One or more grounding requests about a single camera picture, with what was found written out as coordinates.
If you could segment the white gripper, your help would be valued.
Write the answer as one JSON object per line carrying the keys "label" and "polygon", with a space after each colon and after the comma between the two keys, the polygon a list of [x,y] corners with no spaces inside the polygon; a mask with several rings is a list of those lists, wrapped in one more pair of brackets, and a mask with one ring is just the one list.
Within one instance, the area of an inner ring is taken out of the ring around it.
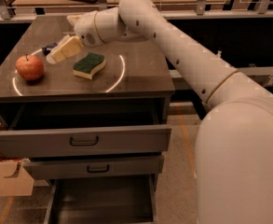
{"label": "white gripper", "polygon": [[82,16],[69,15],[67,20],[74,26],[74,31],[77,36],[66,35],[58,45],[51,50],[46,57],[47,61],[51,64],[62,62],[81,52],[84,45],[86,47],[100,46],[103,41],[97,31],[95,23],[96,15],[97,11],[88,12]]}

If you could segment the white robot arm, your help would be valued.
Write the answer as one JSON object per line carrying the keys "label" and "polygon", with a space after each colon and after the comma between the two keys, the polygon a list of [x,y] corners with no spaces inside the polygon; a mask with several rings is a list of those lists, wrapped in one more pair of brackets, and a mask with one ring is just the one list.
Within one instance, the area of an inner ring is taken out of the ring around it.
{"label": "white robot arm", "polygon": [[151,0],[72,16],[74,42],[48,59],[143,35],[209,107],[196,140],[198,224],[273,224],[273,94],[167,22]]}

